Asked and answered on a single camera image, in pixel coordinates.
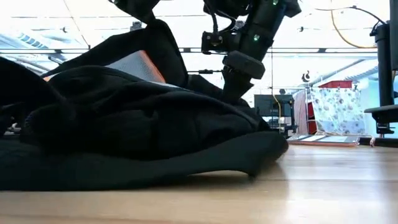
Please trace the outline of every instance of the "black cable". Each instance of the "black cable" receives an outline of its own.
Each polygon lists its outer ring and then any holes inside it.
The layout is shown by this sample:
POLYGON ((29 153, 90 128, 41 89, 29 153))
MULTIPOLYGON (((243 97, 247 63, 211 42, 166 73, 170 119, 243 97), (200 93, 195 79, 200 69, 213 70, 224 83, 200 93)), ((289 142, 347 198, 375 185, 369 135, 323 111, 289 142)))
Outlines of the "black cable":
POLYGON ((377 20, 378 20, 379 22, 381 22, 382 24, 386 24, 386 22, 384 22, 382 19, 380 19, 379 17, 377 17, 375 14, 373 14, 373 13, 367 11, 367 10, 358 8, 358 7, 356 7, 356 6, 342 7, 342 8, 336 8, 336 9, 317 9, 317 8, 314 8, 314 9, 315 9, 315 10, 318 10, 318 11, 337 11, 337 10, 342 10, 342 9, 355 9, 355 10, 359 10, 359 11, 366 12, 367 14, 373 16, 375 19, 377 19, 377 20))
POLYGON ((213 19, 213 33, 218 34, 218 23, 217 23, 216 11, 215 11, 213 5, 210 4, 209 0, 203 0, 203 1, 205 2, 205 5, 206 5, 207 9, 209 10, 211 18, 213 19))

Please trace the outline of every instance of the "table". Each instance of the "table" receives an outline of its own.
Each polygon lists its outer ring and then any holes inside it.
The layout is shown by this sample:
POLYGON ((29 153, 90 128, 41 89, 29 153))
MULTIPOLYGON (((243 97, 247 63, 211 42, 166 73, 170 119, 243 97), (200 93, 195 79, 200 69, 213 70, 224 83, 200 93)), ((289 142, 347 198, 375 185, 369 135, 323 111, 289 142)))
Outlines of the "table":
POLYGON ((291 146, 255 182, 235 172, 121 192, 2 192, 5 224, 398 223, 398 150, 291 146))

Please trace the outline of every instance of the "ceiling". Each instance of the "ceiling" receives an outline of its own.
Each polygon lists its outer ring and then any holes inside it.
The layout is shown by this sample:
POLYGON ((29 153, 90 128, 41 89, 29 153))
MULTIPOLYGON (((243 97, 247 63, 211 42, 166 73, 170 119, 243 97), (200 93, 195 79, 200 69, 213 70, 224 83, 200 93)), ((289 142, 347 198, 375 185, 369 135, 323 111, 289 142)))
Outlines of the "ceiling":
MULTIPOLYGON (((269 86, 273 80, 276 86, 297 86, 302 82, 302 73, 307 70, 311 71, 312 78, 315 78, 359 58, 374 62, 375 50, 340 49, 345 53, 314 53, 317 48, 351 47, 342 41, 334 30, 330 12, 314 8, 328 9, 354 4, 371 11, 383 20, 389 18, 388 0, 334 0, 333 5, 330 5, 330 0, 302 0, 300 5, 303 12, 294 18, 284 19, 275 37, 275 53, 272 57, 271 54, 267 54, 264 59, 267 72, 257 85, 269 86)), ((211 17, 202 9, 203 0, 160 1, 154 9, 154 14, 168 23, 180 47, 200 47, 201 33, 212 28, 211 17)), ((372 26, 376 23, 373 17, 352 9, 334 13, 336 25, 348 40, 357 45, 374 44, 374 38, 369 36, 372 26)), ((30 50, 80 49, 75 52, 77 54, 52 55, 53 61, 61 62, 77 57, 86 51, 88 46, 94 47, 111 35, 129 32, 133 21, 136 21, 108 0, 13 0, 7 1, 6 7, 0 8, 0 18, 0 54, 3 53, 3 57, 17 60, 24 65, 28 65, 28 62, 33 64, 29 66, 39 65, 42 67, 39 70, 53 69, 58 64, 49 60, 46 54, 29 54, 32 53, 30 50)), ((218 19, 220 28, 228 25, 226 19, 218 19)), ((183 54, 183 57, 189 70, 222 67, 220 55, 183 54)), ((356 67, 358 71, 351 69, 349 73, 362 72, 359 71, 363 70, 360 64, 356 67)), ((212 75, 208 78, 220 84, 217 81, 220 77, 212 75)))

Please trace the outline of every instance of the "floral curtain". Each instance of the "floral curtain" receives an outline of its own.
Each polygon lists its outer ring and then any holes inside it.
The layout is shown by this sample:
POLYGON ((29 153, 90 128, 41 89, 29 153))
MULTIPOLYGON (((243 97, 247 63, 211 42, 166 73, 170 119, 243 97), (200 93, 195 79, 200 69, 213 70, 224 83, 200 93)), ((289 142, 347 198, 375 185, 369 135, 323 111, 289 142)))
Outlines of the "floral curtain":
POLYGON ((318 131, 335 134, 365 134, 361 92, 349 88, 311 90, 318 131))

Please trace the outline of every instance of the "desk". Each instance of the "desk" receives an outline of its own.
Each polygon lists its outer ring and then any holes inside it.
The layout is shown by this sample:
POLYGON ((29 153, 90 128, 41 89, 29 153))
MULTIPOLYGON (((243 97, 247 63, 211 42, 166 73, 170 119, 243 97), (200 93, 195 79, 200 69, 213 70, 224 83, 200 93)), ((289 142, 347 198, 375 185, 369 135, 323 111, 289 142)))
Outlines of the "desk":
POLYGON ((291 146, 255 182, 220 172, 124 192, 0 193, 4 224, 398 223, 398 150, 291 146))

